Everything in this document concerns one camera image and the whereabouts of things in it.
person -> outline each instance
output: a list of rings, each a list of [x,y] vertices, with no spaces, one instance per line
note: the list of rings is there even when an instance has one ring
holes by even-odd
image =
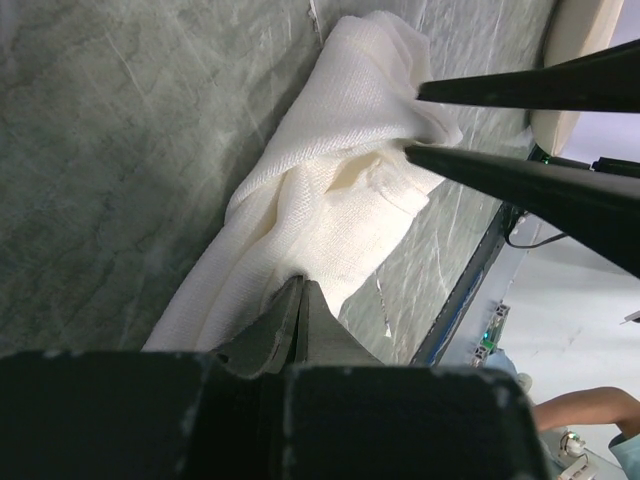
[[[518,373],[504,350],[497,349],[487,357],[485,367],[511,375],[524,390],[529,391],[531,377]],[[532,407],[539,432],[568,425],[609,425],[620,429],[609,444],[622,470],[631,480],[640,480],[640,401],[615,387],[600,387],[560,395]]]

gray marble table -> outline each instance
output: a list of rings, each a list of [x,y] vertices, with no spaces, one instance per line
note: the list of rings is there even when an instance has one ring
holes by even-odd
[[[0,355],[140,348],[339,17],[400,15],[450,78],[533,66],[552,4],[0,1]],[[528,153],[523,112],[451,110],[463,147]],[[406,363],[496,208],[445,182],[340,320]]]

beige cushion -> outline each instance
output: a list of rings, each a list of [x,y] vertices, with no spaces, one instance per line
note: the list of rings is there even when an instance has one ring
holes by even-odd
[[[624,0],[560,0],[545,41],[545,67],[604,50],[609,46]],[[580,112],[535,110],[531,128],[536,143],[559,155]]]

cloth fold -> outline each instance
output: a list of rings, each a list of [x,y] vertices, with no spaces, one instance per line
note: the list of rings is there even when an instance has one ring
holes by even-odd
[[[298,274],[320,284],[338,316],[442,182],[403,147],[462,138],[440,105],[415,99],[431,79],[428,48],[390,13],[338,22],[143,350],[215,348]]]

table surface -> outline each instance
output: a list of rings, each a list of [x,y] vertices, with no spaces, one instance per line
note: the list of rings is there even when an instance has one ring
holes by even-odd
[[[531,68],[553,0],[0,4],[0,355],[139,349],[343,15],[390,10],[436,79]],[[463,148],[525,158],[519,110],[449,107]],[[498,202],[446,181],[340,321],[407,363]]]

